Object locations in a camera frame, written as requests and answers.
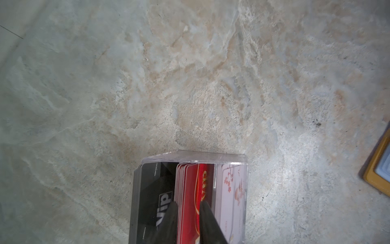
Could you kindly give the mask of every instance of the stack of cards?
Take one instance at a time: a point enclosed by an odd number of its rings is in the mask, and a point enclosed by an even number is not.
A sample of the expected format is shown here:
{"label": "stack of cards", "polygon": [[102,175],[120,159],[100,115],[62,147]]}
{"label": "stack of cards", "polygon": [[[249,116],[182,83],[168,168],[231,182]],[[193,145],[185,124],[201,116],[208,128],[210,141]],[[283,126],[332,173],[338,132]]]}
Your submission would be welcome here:
{"label": "stack of cards", "polygon": [[214,216],[228,243],[240,243],[245,223],[247,165],[216,165]]}
{"label": "stack of cards", "polygon": [[177,244],[199,243],[201,201],[211,206],[227,242],[243,243],[247,167],[244,155],[176,151],[143,159],[134,171],[129,244],[150,244],[173,201]]}

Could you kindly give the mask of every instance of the marble surface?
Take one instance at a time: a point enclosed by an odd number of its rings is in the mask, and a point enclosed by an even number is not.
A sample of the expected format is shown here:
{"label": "marble surface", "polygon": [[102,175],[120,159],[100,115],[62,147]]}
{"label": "marble surface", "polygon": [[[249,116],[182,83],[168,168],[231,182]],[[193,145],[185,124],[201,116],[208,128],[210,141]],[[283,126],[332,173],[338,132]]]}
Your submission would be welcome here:
{"label": "marble surface", "polygon": [[7,57],[12,55],[12,52],[18,45],[19,40],[20,37],[0,27],[0,67],[3,66]]}
{"label": "marble surface", "polygon": [[133,170],[245,153],[246,242],[388,243],[388,1],[69,0],[0,83],[0,242],[127,243]]}
{"label": "marble surface", "polygon": [[47,2],[48,0],[1,0],[0,25],[23,38]]}

